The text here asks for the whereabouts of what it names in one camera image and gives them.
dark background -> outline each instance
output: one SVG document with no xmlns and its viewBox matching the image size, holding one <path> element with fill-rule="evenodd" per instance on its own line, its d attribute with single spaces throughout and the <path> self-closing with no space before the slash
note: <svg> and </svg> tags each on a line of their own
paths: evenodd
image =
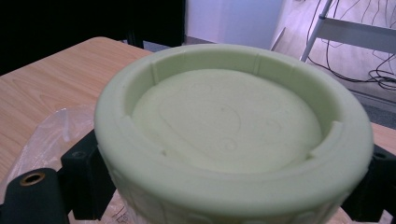
<svg viewBox="0 0 396 224">
<path fill-rule="evenodd" d="M 96 36 L 180 46 L 184 12 L 185 0 L 0 0 L 0 75 Z"/>
</svg>

black cable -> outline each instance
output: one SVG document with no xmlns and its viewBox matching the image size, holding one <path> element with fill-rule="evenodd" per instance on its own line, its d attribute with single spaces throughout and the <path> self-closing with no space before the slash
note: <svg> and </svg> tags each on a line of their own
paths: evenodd
<svg viewBox="0 0 396 224">
<path fill-rule="evenodd" d="M 379 12 L 379 0 L 378 0 L 378 9 L 377 9 L 376 13 L 373 16 L 372 25 L 374 25 L 375 17 L 378 14 L 378 12 Z"/>
<path fill-rule="evenodd" d="M 309 29 L 308 29 L 307 36 L 306 36 L 306 43 L 308 43 L 309 32 L 310 32 L 310 30 L 312 29 L 312 25 L 313 25 L 313 23 L 314 23 L 314 20 L 315 20 L 316 15 L 317 15 L 319 5 L 320 5 L 320 0 L 318 1 L 317 7 L 316 7 L 316 9 L 315 9 L 314 16 L 313 16 L 312 21 L 311 21 L 311 23 L 310 23 L 310 25 L 309 25 Z M 332 74 L 334 74 L 336 77 L 339 77 L 339 78 L 341 78 L 341 79 L 343 79 L 343 80 L 350 81 L 350 82 L 355 82 L 355 83 L 358 83 L 358 82 L 359 82 L 359 83 L 376 82 L 381 88 L 383 88 L 383 89 L 385 89 L 385 90 L 396 91 L 396 79 L 393 78 L 393 77 L 383 77 L 383 76 L 380 75 L 380 73 L 389 74 L 389 75 L 394 75 L 394 74 L 391 73 L 391 72 L 388 72 L 388 71 L 384 71 L 384 70 L 380 70 L 380 69 L 379 69 L 385 62 L 389 62 L 390 59 L 394 56 L 394 54 L 391 55 L 391 56 L 389 56 L 386 60 L 384 60 L 375 70 L 371 70 L 371 71 L 369 72 L 369 76 L 370 76 L 371 78 L 365 79 L 365 80 L 361 80 L 361 79 L 356 79 L 356 78 L 345 77 L 345 76 L 343 76 L 343 75 L 341 75 L 341 74 L 335 72 L 334 70 L 332 70 L 332 68 L 331 68 L 331 66 L 330 66 L 330 61 L 329 61 L 329 46 L 330 46 L 330 40 L 327 41 L 327 48 L 326 48 L 326 65 L 327 65 L 327 66 L 322 65 L 322 64 L 320 64 L 320 63 L 314 62 L 309 56 L 308 56 L 308 60 L 309 60 L 311 63 L 313 63 L 313 64 L 315 64 L 315 65 L 317 65 L 317 66 L 319 66 L 319 67 L 322 67 L 322 68 L 324 68 L 324 69 L 330 71 L 330 72 L 331 72 Z"/>
<path fill-rule="evenodd" d="M 364 10 L 363 16 L 361 17 L 361 23 L 363 23 L 364 16 L 366 15 L 366 12 L 367 12 L 367 10 L 369 9 L 369 7 L 370 7 L 370 5 L 371 5 L 371 1 L 372 1 L 372 0 L 370 0 L 369 5 L 367 5 L 366 10 Z"/>
</svg>

plastic bag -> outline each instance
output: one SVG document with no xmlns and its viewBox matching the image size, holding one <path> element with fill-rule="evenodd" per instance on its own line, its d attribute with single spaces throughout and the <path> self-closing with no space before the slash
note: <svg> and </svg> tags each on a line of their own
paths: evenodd
<svg viewBox="0 0 396 224">
<path fill-rule="evenodd" d="M 62 155 L 93 129 L 93 111 L 94 105 L 64 108 L 41 122 L 0 183 L 0 204 L 3 203 L 7 184 L 15 177 L 43 167 L 58 171 L 62 167 Z M 75 221 L 73 213 L 70 213 L 69 219 L 70 223 L 75 224 L 134 224 L 127 210 L 116 191 L 101 221 Z"/>
</svg>

wire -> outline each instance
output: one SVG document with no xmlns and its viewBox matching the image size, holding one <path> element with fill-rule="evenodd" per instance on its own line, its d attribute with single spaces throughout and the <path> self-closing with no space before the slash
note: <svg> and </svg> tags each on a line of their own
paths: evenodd
<svg viewBox="0 0 396 224">
<path fill-rule="evenodd" d="M 378 12 L 379 12 L 379 0 L 378 0 L 378 9 L 377 9 L 375 15 L 373 16 L 372 25 L 374 25 L 375 17 L 378 14 Z"/>
<path fill-rule="evenodd" d="M 318 7 L 320 5 L 320 2 L 321 2 L 321 0 L 318 1 L 318 4 L 317 4 L 317 6 L 315 8 L 314 16 L 313 16 L 313 18 L 311 20 L 311 23 L 309 25 L 309 28 L 308 28 L 308 32 L 307 32 L 307 36 L 306 36 L 306 44 L 308 43 L 309 33 L 310 33 L 310 30 L 312 29 L 312 25 L 314 23 L 316 15 L 317 15 Z M 347 11 L 349 11 L 351 8 L 353 8 L 358 2 L 356 2 Z M 338 3 L 339 3 L 339 1 L 337 1 L 336 8 L 335 8 L 334 13 L 333 13 L 334 17 L 335 17 L 336 10 L 338 8 Z M 339 73 L 335 72 L 334 70 L 332 70 L 331 65 L 330 65 L 330 60 L 329 60 L 329 46 L 330 46 L 330 40 L 327 40 L 326 65 L 314 62 L 309 56 L 308 56 L 308 60 L 311 63 L 313 63 L 313 64 L 315 64 L 315 65 L 317 65 L 319 67 L 322 67 L 322 68 L 330 71 L 336 77 L 339 77 L 339 78 L 341 78 L 343 80 L 346 80 L 346 81 L 349 81 L 349 82 L 355 82 L 355 83 L 373 83 L 373 82 L 376 82 L 379 87 L 381 87 L 381 88 L 383 88 L 385 90 L 396 91 L 396 79 L 394 77 L 384 77 L 384 76 L 382 76 L 382 75 L 394 75 L 394 73 L 392 71 L 392 68 L 390 66 L 390 60 L 392 60 L 392 58 L 395 56 L 395 54 L 389 55 L 389 57 L 387 59 L 383 60 L 383 62 L 375 70 L 369 71 L 368 75 L 370 76 L 370 78 L 368 78 L 368 79 L 356 79 L 356 78 L 345 77 L 342 74 L 339 74 Z M 386 62 L 389 63 L 389 67 L 390 67 L 390 70 L 392 72 L 388 72 L 388 71 L 384 71 L 384 70 L 380 70 L 379 69 Z"/>
<path fill-rule="evenodd" d="M 363 23 L 364 16 L 366 15 L 366 12 L 367 12 L 367 10 L 369 9 L 369 7 L 370 7 L 370 5 L 371 5 L 371 1 L 372 1 L 372 0 L 370 0 L 369 5 L 367 5 L 366 10 L 364 10 L 363 16 L 361 17 L 361 23 Z"/>
</svg>

floor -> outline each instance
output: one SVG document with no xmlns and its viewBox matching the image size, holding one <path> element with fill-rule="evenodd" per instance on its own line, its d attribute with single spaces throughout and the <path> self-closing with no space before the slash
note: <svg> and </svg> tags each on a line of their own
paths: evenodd
<svg viewBox="0 0 396 224">
<path fill-rule="evenodd" d="M 319 3 L 318 12 L 315 14 L 316 7 Z M 307 32 L 312 20 L 315 26 L 318 14 L 321 13 L 326 1 L 322 0 L 301 0 L 292 1 L 292 10 L 286 22 L 285 34 L 279 41 L 275 51 L 287 54 L 299 59 L 303 54 L 307 39 Z M 336 9 L 335 18 L 343 21 L 362 22 L 364 24 L 376 25 L 381 27 L 396 28 L 396 1 L 388 0 L 343 0 L 339 2 L 336 9 L 333 4 L 328 17 L 333 17 Z M 395 57 L 385 52 L 363 49 L 345 44 L 330 42 L 327 50 L 327 41 L 317 39 L 310 53 L 310 59 L 315 63 L 326 65 L 326 56 L 328 56 L 331 69 L 337 73 L 357 80 L 368 80 L 371 77 L 369 72 L 375 70 L 378 66 L 380 70 L 392 73 L 381 73 L 381 76 L 392 77 L 391 82 L 384 82 L 380 87 L 377 82 L 350 82 L 341 78 L 334 77 L 328 70 L 324 70 L 332 77 L 342 82 L 347 88 L 358 92 L 362 95 L 379 98 L 380 100 L 391 101 L 396 103 L 396 60 Z"/>
</svg>

